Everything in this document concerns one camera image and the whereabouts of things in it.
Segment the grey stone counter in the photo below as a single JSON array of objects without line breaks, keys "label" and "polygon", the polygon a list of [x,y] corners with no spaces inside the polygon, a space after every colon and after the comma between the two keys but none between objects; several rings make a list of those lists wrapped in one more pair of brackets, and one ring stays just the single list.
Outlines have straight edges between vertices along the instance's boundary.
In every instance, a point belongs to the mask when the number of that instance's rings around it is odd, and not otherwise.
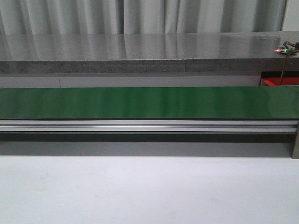
[{"label": "grey stone counter", "polygon": [[276,49],[297,31],[2,35],[1,74],[298,71]]}]

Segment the red plastic tray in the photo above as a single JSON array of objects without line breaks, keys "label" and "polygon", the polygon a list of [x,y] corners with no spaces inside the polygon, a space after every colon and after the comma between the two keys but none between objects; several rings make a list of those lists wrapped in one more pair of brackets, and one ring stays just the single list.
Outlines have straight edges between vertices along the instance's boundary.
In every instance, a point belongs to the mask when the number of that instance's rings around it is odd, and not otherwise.
[{"label": "red plastic tray", "polygon": [[280,78],[270,77],[262,79],[260,86],[299,86],[298,77],[287,77],[280,80]]}]

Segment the green conveyor belt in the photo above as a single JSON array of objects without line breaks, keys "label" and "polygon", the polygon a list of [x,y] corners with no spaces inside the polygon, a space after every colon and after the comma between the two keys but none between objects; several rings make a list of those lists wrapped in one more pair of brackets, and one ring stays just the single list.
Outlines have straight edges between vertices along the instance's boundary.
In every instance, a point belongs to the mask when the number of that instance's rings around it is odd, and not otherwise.
[{"label": "green conveyor belt", "polygon": [[298,87],[2,88],[2,119],[297,119]]}]

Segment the small green circuit board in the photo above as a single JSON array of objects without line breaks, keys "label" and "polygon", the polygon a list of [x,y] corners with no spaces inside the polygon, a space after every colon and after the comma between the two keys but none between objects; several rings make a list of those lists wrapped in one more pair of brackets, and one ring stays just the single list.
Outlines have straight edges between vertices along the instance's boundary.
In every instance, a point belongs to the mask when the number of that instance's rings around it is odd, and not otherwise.
[{"label": "small green circuit board", "polygon": [[292,48],[285,48],[285,47],[279,47],[275,50],[275,52],[284,54],[284,55],[294,55],[295,54],[295,49]]}]

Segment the grey conveyor support leg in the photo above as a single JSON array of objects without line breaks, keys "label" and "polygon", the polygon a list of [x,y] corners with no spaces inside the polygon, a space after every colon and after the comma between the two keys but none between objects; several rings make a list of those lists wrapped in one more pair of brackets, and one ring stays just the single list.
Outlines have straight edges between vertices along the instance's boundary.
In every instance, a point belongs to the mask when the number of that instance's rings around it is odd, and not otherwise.
[{"label": "grey conveyor support leg", "polygon": [[299,127],[297,127],[295,135],[294,146],[292,149],[292,159],[299,159]]}]

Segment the white curtain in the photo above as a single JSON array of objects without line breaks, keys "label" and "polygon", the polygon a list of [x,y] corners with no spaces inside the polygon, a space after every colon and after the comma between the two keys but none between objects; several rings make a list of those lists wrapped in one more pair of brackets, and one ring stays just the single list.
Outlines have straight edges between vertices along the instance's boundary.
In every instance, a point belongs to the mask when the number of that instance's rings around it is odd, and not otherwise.
[{"label": "white curtain", "polygon": [[279,31],[284,0],[3,0],[0,32],[168,34]]}]

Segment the aluminium conveyor frame rail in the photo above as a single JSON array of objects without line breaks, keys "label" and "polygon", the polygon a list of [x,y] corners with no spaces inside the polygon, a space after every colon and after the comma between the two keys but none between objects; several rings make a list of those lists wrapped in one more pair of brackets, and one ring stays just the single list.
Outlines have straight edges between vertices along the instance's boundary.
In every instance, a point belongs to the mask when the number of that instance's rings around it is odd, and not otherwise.
[{"label": "aluminium conveyor frame rail", "polygon": [[1,120],[2,132],[296,133],[298,120]]}]

